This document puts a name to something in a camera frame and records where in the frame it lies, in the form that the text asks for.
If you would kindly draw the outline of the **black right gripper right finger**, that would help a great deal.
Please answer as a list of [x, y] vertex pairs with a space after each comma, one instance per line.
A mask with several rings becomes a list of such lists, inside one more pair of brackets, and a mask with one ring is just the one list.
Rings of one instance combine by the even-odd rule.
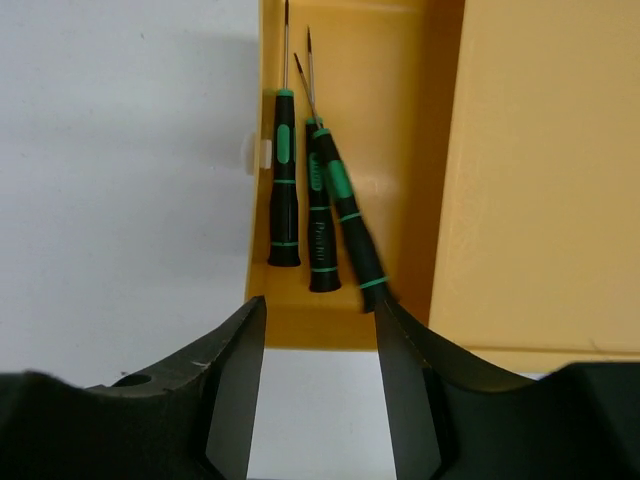
[[398, 303], [376, 334], [400, 479], [635, 479], [639, 366], [577, 362], [538, 380], [491, 364]]

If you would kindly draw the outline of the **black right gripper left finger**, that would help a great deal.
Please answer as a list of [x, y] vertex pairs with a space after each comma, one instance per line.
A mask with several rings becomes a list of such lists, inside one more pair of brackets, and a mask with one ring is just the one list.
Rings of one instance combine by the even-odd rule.
[[5, 479], [244, 479], [267, 308], [254, 297], [219, 327], [110, 386], [36, 372], [1, 378]]

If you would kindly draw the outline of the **yellow top drawer box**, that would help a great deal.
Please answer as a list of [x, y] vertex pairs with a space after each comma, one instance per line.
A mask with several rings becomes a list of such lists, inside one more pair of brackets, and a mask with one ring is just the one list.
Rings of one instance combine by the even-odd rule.
[[[284, 1], [259, 7], [268, 139]], [[639, 356], [639, 5], [635, 1], [290, 1], [316, 102], [393, 292], [504, 368]], [[372, 350], [347, 260], [267, 264], [271, 171], [255, 172], [248, 296], [271, 348]]]

